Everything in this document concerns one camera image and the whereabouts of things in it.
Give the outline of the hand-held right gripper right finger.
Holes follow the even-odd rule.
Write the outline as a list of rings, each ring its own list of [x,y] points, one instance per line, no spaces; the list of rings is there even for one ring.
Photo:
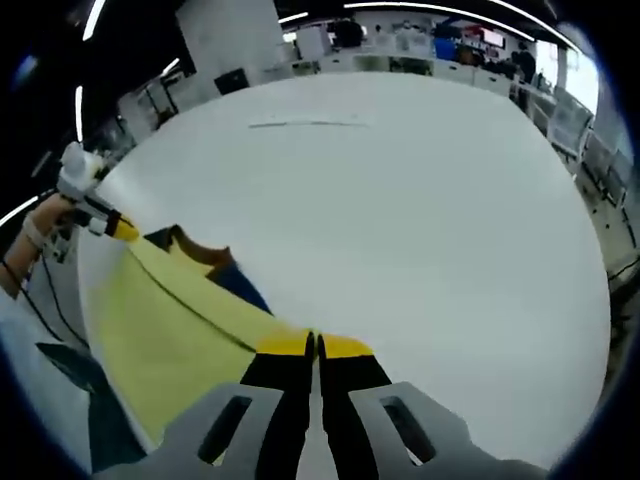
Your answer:
[[[466,423],[408,382],[390,380],[373,351],[321,334],[322,425],[340,479],[468,479]]]

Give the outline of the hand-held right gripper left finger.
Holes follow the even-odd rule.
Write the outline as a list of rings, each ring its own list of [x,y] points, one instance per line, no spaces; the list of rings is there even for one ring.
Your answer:
[[[310,424],[314,335],[258,349],[241,380],[215,387],[167,428],[167,479],[294,479]]]

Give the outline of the person's left hand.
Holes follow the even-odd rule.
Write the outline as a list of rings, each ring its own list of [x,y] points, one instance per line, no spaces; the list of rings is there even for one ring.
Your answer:
[[[41,244],[75,210],[72,201],[54,193],[25,217],[22,231],[34,244]]]

